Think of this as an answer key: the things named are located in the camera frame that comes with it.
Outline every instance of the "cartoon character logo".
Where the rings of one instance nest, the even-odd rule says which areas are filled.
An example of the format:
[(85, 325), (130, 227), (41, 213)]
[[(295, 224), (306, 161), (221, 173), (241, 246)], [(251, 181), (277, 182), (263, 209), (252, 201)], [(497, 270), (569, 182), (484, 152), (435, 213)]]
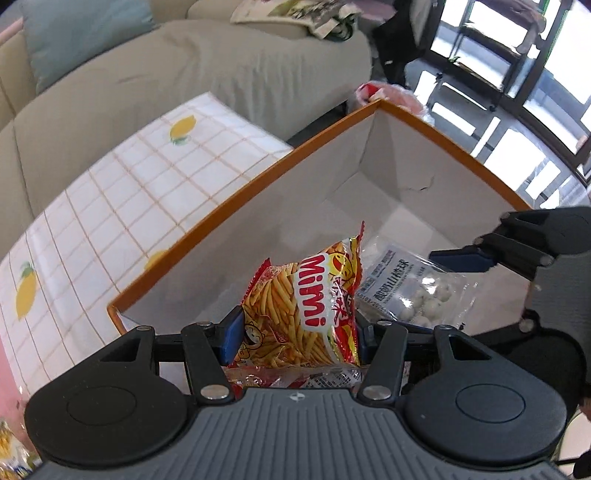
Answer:
[(256, 350), (262, 345), (263, 335), (256, 325), (248, 323), (244, 326), (244, 344), (249, 350)]
[(335, 252), (329, 255), (329, 271), (331, 275), (342, 279), (342, 287), (349, 290), (355, 282), (355, 269), (349, 257)]

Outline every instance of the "snack package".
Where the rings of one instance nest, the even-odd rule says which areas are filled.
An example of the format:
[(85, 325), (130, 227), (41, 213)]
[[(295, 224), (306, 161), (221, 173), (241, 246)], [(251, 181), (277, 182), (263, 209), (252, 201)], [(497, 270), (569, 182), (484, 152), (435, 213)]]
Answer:
[(325, 365), (316, 368), (226, 368), (226, 377), (237, 398), (246, 387), (264, 388), (348, 388), (355, 392), (363, 380), (363, 368), (353, 365)]
[(245, 335), (233, 366), (359, 364), (353, 297), (362, 234), (363, 226), (299, 263), (263, 263), (242, 301)]
[(31, 474), (41, 464), (14, 436), (5, 420), (0, 420), (0, 479), (17, 480)]
[(475, 299), (476, 283), (395, 244), (377, 239), (363, 256), (366, 274), (356, 293), (357, 307), (369, 320), (391, 318), (433, 328), (463, 327)]

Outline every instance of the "white checkered tablecloth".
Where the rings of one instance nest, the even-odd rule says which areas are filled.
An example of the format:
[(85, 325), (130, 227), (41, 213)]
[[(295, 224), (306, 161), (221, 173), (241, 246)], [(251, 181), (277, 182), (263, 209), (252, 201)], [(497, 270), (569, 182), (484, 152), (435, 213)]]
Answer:
[[(171, 141), (173, 125), (187, 118), (193, 125), (191, 117), (188, 135)], [(0, 264), (0, 339), (24, 394), (117, 338), (106, 305), (150, 256), (289, 151), (207, 93), (149, 124), (72, 183)], [(36, 281), (22, 278), (28, 264)], [(22, 295), (34, 300), (20, 307), (19, 319), (17, 292), (31, 285)]]

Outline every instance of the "throw pillow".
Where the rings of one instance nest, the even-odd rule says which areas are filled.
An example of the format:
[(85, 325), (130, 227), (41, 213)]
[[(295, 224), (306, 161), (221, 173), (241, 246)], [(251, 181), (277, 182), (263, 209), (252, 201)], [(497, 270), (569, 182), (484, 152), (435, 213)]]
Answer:
[(37, 94), (154, 28), (147, 0), (22, 0), (21, 8)]

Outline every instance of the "lemon print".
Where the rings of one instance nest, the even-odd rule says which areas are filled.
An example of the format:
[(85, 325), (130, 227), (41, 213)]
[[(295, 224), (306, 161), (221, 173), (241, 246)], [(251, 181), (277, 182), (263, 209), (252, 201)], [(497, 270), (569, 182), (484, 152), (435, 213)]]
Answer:
[(170, 129), (170, 141), (175, 145), (182, 145), (187, 141), (189, 132), (195, 128), (197, 120), (194, 115), (188, 116), (176, 122)]
[(17, 317), (21, 320), (33, 306), (37, 291), (37, 274), (29, 262), (22, 265), (21, 284), (17, 291)]
[(162, 257), (166, 252), (166, 250), (158, 250), (157, 252), (154, 252), (152, 255), (150, 255), (150, 258), (144, 265), (144, 270), (149, 270), (152, 268), (158, 259), (160, 259), (160, 257)]

